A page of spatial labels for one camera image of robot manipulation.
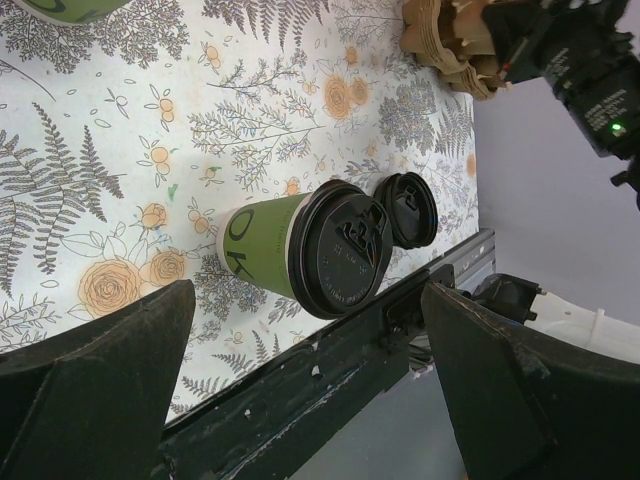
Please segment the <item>black plastic cup lid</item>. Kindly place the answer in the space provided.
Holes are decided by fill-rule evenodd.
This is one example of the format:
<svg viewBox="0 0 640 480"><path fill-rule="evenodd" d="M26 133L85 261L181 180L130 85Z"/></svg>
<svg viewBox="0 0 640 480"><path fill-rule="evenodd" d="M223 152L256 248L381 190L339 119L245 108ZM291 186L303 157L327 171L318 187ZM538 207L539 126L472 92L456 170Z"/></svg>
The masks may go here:
<svg viewBox="0 0 640 480"><path fill-rule="evenodd" d="M353 184L330 180L293 222L288 273L294 298L316 318L348 316L375 297L392 249L382 204Z"/></svg>

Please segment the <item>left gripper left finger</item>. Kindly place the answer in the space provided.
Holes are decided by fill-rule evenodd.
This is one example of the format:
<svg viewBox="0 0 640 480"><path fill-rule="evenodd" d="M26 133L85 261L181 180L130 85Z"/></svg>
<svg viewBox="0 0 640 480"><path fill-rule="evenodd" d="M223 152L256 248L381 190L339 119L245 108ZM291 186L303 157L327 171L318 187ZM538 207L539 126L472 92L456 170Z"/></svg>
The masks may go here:
<svg viewBox="0 0 640 480"><path fill-rule="evenodd" d="M2 354L2 478L149 478L194 311L179 280Z"/></svg>

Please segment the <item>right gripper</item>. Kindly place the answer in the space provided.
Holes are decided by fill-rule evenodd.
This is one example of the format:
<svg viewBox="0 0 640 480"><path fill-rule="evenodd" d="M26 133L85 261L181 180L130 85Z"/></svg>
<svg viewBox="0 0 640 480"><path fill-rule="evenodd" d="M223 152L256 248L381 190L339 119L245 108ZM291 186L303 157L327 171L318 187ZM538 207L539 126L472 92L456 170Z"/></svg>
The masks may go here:
<svg viewBox="0 0 640 480"><path fill-rule="evenodd" d="M542 77L556 95L635 92L633 35L616 29L626 1L495 1L482 10L499 66L518 84Z"/></svg>

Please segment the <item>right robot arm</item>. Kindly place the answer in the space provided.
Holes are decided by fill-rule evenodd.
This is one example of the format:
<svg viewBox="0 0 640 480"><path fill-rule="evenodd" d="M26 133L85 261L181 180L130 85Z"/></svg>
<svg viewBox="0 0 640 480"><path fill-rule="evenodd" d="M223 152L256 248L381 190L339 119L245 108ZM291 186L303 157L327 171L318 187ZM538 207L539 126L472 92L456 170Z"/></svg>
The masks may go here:
<svg viewBox="0 0 640 480"><path fill-rule="evenodd" d="M639 61L622 1L509 1L481 17L513 90L475 107L480 221L539 282L540 330L639 352Z"/></svg>

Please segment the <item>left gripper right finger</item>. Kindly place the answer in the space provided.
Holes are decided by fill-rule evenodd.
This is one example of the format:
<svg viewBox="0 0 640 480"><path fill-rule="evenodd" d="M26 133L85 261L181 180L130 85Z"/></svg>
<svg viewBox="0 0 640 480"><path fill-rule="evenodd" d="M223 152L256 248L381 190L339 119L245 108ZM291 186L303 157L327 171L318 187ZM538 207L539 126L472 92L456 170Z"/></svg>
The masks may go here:
<svg viewBox="0 0 640 480"><path fill-rule="evenodd" d="M639 367L508 320L440 284L422 309L471 479L636 479Z"/></svg>

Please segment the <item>green paper coffee cup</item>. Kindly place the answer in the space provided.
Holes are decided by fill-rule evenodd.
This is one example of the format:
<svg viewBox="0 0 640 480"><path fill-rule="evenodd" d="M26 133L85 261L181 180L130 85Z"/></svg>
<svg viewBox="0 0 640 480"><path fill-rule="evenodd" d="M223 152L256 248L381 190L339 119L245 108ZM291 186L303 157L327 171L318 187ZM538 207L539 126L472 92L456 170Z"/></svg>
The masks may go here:
<svg viewBox="0 0 640 480"><path fill-rule="evenodd" d="M230 211L219 224L220 264L237 278L292 299L288 272L294 222L312 195L251 203Z"/></svg>

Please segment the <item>stack of green paper cups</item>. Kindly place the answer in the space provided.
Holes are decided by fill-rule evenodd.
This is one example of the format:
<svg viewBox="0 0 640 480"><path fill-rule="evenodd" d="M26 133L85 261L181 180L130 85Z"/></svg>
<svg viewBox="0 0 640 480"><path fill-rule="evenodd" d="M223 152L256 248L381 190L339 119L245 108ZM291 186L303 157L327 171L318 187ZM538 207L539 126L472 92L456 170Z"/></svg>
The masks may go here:
<svg viewBox="0 0 640 480"><path fill-rule="evenodd" d="M14 3L41 20L75 26L98 21L130 0L14 0Z"/></svg>

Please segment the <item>cardboard cup carrier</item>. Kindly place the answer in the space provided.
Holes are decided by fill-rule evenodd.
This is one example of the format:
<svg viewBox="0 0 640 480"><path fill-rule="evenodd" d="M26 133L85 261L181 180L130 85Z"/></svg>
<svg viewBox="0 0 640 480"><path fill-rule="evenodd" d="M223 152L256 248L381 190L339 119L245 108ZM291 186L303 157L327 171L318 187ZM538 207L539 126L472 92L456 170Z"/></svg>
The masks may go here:
<svg viewBox="0 0 640 480"><path fill-rule="evenodd" d="M442 84L478 101L493 98L512 84L500 65L482 12L487 0L410 0L402 7L405 30L400 48L418 64L437 70Z"/></svg>

